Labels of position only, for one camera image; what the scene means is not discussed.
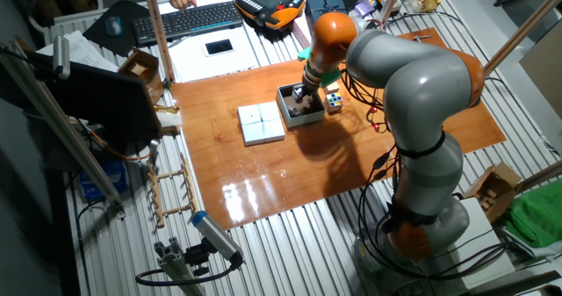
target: green cloth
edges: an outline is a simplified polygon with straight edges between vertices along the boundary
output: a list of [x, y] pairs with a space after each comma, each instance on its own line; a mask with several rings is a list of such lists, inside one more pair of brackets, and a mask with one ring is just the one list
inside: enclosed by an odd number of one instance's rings
[[510, 233], [531, 248], [544, 248], [561, 241], [562, 180], [515, 199], [502, 222]]

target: wooden tabletop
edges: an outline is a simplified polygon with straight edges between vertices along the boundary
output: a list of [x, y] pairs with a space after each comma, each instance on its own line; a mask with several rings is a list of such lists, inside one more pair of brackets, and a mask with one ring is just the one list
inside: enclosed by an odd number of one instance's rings
[[[416, 34], [435, 36], [424, 42], [441, 41], [435, 30]], [[340, 84], [341, 114], [285, 127], [284, 141], [245, 148], [237, 108], [275, 101], [277, 87], [300, 82], [303, 67], [288, 61], [172, 85], [205, 209], [223, 228], [362, 186], [373, 161], [394, 144], [391, 134], [373, 130], [365, 120], [369, 107]], [[383, 120], [382, 112], [376, 119]], [[464, 153], [505, 140], [483, 104], [448, 118], [444, 128]]]

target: keyboard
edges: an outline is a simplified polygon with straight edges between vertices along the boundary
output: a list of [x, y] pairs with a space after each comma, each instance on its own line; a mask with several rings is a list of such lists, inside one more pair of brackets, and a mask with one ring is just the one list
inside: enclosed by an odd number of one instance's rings
[[[162, 15], [166, 39], [172, 41], [183, 36], [214, 32], [242, 25], [242, 17], [234, 2], [192, 7]], [[139, 45], [156, 43], [155, 30], [150, 17], [133, 21], [134, 35]]]

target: mouse pad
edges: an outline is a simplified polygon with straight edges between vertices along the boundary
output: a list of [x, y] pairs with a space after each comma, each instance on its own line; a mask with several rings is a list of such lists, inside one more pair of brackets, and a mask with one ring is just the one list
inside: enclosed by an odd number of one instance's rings
[[[121, 29], [123, 33], [118, 37], [110, 37], [105, 33], [105, 21], [111, 16], [121, 18]], [[133, 32], [133, 20], [149, 17], [148, 9], [135, 2], [120, 0], [105, 12], [94, 25], [83, 34], [86, 39], [97, 43], [123, 57], [127, 57], [133, 47], [137, 47], [137, 41]]]

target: white desk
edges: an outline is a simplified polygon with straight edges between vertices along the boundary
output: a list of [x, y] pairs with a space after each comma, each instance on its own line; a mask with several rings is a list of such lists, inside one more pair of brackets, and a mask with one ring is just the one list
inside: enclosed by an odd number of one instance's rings
[[[409, 5], [406, 4], [406, 7], [407, 11], [411, 11]], [[448, 0], [442, 0], [438, 10], [458, 16]], [[58, 34], [74, 30], [85, 32], [102, 13], [94, 11], [58, 18], [45, 39], [50, 43]], [[490, 54], [482, 53], [463, 26], [447, 18], [410, 18], [391, 25], [389, 32], [401, 34], [431, 26], [437, 29], [448, 47], [472, 54], [483, 63], [490, 58]], [[244, 29], [260, 66], [295, 59], [302, 49], [292, 34], [270, 42], [248, 26], [245, 25]], [[143, 50], [159, 56], [156, 47]], [[107, 49], [100, 49], [100, 52], [118, 66], [126, 59]], [[508, 140], [465, 155], [464, 174], [458, 191], [466, 190], [489, 165], [499, 161], [509, 164], [522, 177], [529, 177], [557, 160], [540, 141], [538, 129], [534, 129], [537, 126], [520, 107], [519, 99], [505, 86], [486, 82], [482, 99]], [[173, 98], [167, 90], [162, 103], [173, 105]], [[138, 150], [139, 155], [147, 152], [147, 148]], [[162, 172], [179, 170], [179, 152], [186, 154], [189, 159], [184, 136], [164, 137], [158, 160]], [[74, 217], [87, 203], [76, 196], [76, 190], [67, 190], [82, 295], [88, 295], [89, 292], [92, 295], [180, 295], [176, 287], [153, 289], [137, 285], [134, 276], [157, 268], [153, 243], [167, 242], [169, 237], [175, 235], [186, 248], [198, 244], [200, 235], [187, 224], [188, 213], [171, 215], [166, 219], [165, 228], [156, 230], [146, 167], [141, 168], [140, 162], [130, 162], [127, 168], [132, 190], [123, 194], [126, 213], [123, 220], [111, 215], [104, 218], [102, 210], [94, 209], [85, 213], [79, 225], [76, 225]], [[180, 178], [161, 184], [161, 189], [165, 206], [185, 204]], [[368, 203], [379, 218], [383, 213], [379, 202], [390, 201], [392, 190], [385, 182], [375, 184], [373, 190], [369, 192]], [[202, 206], [198, 192], [196, 197]], [[231, 273], [226, 278], [203, 284], [207, 294], [378, 294], [368, 279], [358, 275], [351, 259], [351, 246], [357, 233], [358, 199], [358, 190], [349, 191], [230, 230], [231, 236], [244, 250], [247, 264], [242, 266], [241, 271]], [[77, 240], [77, 226], [86, 234], [83, 252]], [[227, 266], [220, 256], [212, 256], [209, 265], [212, 274], [224, 271]]]

